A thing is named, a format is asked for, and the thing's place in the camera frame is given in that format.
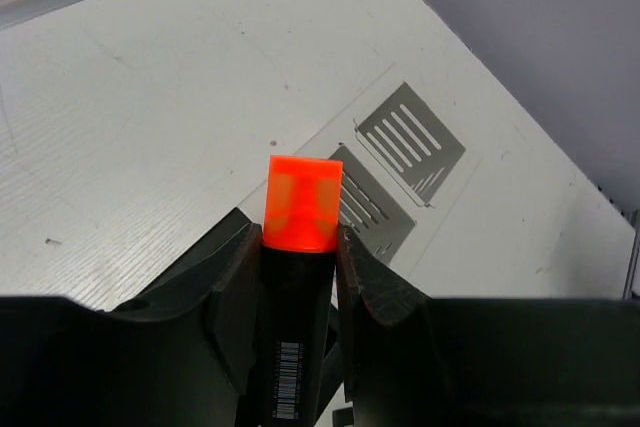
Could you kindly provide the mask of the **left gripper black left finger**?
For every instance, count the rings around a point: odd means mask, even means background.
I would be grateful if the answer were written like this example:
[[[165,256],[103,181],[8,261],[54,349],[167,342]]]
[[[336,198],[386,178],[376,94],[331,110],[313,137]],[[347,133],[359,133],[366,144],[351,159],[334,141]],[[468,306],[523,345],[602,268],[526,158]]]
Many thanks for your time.
[[[260,230],[228,213],[138,295],[1,300],[5,426],[231,426],[254,363]]]

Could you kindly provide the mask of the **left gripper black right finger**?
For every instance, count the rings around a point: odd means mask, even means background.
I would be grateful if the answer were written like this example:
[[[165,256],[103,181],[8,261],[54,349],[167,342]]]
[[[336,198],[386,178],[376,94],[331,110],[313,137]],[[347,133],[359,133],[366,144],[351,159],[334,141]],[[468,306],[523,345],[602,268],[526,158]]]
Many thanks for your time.
[[[637,302],[432,298],[344,227],[336,261],[357,425],[638,424]]]

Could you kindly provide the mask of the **orange cap black highlighter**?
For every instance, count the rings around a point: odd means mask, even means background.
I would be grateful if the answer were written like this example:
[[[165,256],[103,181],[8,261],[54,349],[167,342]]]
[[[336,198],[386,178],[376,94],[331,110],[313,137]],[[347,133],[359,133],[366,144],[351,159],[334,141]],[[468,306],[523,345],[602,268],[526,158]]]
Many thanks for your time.
[[[266,182],[256,362],[238,426],[312,426],[325,355],[343,164],[273,156]]]

